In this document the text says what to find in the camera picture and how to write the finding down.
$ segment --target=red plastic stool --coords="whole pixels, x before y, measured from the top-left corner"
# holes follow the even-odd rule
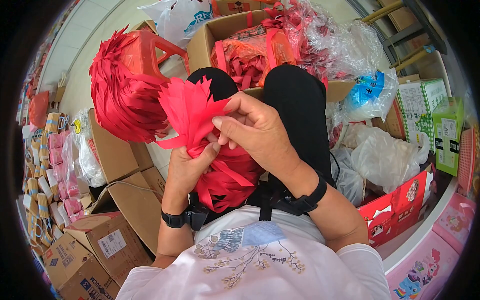
[[[166,61],[172,55],[178,54],[185,61],[187,74],[190,75],[188,68],[187,52],[162,37],[157,36],[148,30],[137,30],[127,34],[133,38],[123,48],[123,54],[120,61],[132,72],[133,75],[146,74],[157,77],[170,83],[170,78],[165,77],[159,70],[158,65]],[[156,48],[165,52],[157,59]]]

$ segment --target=white t-shirt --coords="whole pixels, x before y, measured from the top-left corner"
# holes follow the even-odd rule
[[[372,247],[335,253],[307,216],[258,216],[246,206],[208,224],[165,270],[132,269],[116,299],[390,299]]]

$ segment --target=cartoon pony print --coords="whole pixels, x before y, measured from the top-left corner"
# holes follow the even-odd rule
[[[408,278],[405,278],[399,285],[400,287],[394,292],[400,299],[415,299],[421,291],[420,283],[411,282]]]
[[[394,292],[400,299],[415,299],[421,289],[438,275],[439,262],[440,251],[432,249],[431,255],[426,256],[421,262],[415,262],[412,269],[407,272],[407,278],[399,284],[400,287],[395,289]]]
[[[466,222],[457,216],[448,216],[447,222],[451,225],[450,229],[456,232],[461,232],[462,229],[466,227]]]

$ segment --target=person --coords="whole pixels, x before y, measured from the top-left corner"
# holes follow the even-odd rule
[[[163,213],[185,211],[188,194],[224,145],[243,147],[268,171],[269,189],[317,198],[316,208],[300,216],[273,209],[271,221],[259,221],[251,196],[247,205],[209,216],[195,235],[189,224],[171,228],[162,219],[155,262],[132,269],[117,299],[390,299],[365,221],[333,187],[324,84],[282,65],[267,75],[261,102],[237,92],[219,69],[199,69],[188,80],[204,75],[215,101],[231,98],[230,113],[213,118],[220,136],[208,135],[199,157],[172,151]]]

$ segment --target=green box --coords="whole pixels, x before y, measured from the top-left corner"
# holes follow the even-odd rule
[[[445,98],[432,113],[437,169],[453,176],[458,173],[463,115],[463,101],[459,97]]]
[[[402,111],[407,142],[422,146],[425,136],[435,153],[432,112],[447,97],[443,79],[426,79],[401,84],[397,98]]]

